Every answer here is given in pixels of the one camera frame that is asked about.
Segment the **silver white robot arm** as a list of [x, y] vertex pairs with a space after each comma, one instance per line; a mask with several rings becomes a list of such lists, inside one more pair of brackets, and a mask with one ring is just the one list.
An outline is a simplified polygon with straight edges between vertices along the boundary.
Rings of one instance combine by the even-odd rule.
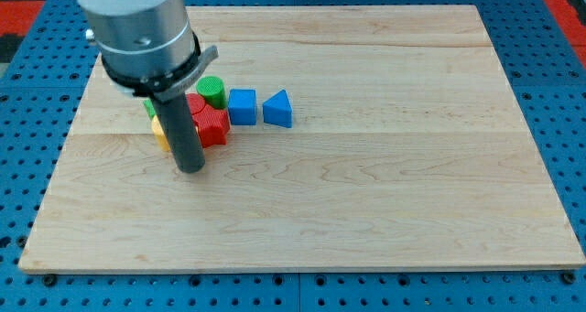
[[196, 66], [201, 51], [184, 0], [77, 2], [106, 73], [136, 95], [165, 91]]

